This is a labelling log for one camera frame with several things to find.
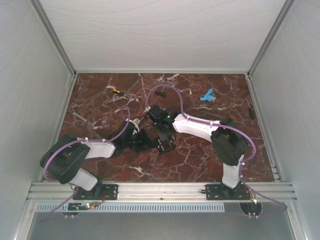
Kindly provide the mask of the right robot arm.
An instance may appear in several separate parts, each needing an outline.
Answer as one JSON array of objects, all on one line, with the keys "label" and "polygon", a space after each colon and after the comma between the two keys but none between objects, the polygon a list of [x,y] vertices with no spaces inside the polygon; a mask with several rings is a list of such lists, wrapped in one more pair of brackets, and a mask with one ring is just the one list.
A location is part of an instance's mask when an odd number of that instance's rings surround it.
[{"label": "right robot arm", "polygon": [[185,113],[169,114],[166,109],[153,105],[147,116],[158,135],[155,144],[159,153],[175,149],[176,134],[189,134],[210,142],[215,154],[223,163],[223,176],[220,185],[207,186],[201,192],[211,200],[241,200],[239,180],[240,163],[244,159],[248,143],[233,121],[210,121]]}]

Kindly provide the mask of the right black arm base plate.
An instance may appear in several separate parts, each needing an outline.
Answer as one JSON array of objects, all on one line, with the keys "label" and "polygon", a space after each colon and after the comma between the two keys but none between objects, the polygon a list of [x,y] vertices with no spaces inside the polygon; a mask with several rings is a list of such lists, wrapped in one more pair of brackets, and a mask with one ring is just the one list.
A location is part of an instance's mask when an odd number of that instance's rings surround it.
[{"label": "right black arm base plate", "polygon": [[209,201],[247,201],[251,199],[249,190],[241,184],[230,188],[224,184],[206,184],[200,191]]}]

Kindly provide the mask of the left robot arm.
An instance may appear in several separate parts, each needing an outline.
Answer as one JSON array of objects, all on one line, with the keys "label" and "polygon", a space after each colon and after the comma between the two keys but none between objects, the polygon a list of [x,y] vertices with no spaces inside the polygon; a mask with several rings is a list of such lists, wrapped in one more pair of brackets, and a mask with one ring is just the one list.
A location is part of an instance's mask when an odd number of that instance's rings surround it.
[{"label": "left robot arm", "polygon": [[146,130],[138,128],[138,124],[138,119],[126,120],[106,139],[88,139],[65,134],[41,158],[43,178],[57,180],[62,185],[76,186],[80,195],[99,199],[103,193],[102,181],[83,169],[83,163],[87,159],[115,158],[122,155],[126,149],[141,153],[156,148]]}]

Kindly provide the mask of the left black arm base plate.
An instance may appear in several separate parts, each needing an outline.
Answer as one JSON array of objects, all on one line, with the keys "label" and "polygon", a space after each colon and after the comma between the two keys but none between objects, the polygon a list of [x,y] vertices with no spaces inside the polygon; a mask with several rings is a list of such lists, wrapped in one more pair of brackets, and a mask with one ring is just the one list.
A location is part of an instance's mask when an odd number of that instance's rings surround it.
[{"label": "left black arm base plate", "polygon": [[92,190],[84,190],[79,188],[77,193],[72,197],[73,200],[102,201],[118,199],[118,184],[97,184]]}]

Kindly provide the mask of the black fuse box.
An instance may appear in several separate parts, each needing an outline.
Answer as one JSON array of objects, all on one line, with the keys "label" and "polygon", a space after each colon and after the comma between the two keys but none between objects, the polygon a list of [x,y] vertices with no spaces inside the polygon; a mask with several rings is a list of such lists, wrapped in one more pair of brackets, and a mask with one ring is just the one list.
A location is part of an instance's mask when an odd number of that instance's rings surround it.
[{"label": "black fuse box", "polygon": [[155,139],[155,144],[157,146],[157,150],[160,154],[165,154],[170,151],[173,151],[176,148],[173,139],[161,140],[159,137]]}]

